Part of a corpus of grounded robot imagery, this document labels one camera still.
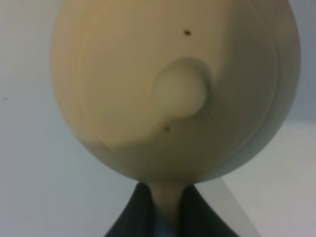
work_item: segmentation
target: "round knob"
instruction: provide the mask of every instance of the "round knob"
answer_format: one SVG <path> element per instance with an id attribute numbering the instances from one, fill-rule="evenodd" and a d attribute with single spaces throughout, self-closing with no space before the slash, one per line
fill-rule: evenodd
<path id="1" fill-rule="evenodd" d="M 194 59 L 180 60 L 164 69 L 155 84 L 158 106 L 177 119 L 197 114 L 207 100 L 207 75 Z"/>

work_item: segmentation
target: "cream-colored round object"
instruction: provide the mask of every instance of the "cream-colored round object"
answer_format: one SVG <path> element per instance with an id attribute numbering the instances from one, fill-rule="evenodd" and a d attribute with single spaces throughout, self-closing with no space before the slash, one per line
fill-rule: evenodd
<path id="1" fill-rule="evenodd" d="M 197 60 L 180 59 L 159 74 L 154 88 L 156 101 L 172 118 L 191 117 L 206 103 L 207 80 L 207 73 Z"/>
<path id="2" fill-rule="evenodd" d="M 183 60 L 201 68 L 172 69 Z M 64 0 L 51 63 L 62 113 L 100 161 L 147 183 L 193 183 L 275 134 L 299 43 L 287 1 Z"/>

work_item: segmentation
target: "stem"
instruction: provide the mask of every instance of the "stem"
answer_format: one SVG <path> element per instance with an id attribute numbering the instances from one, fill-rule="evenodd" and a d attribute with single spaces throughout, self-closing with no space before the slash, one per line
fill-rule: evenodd
<path id="1" fill-rule="evenodd" d="M 186 185 L 159 183 L 149 185 L 158 212 L 176 229 L 180 224 L 180 201 Z"/>

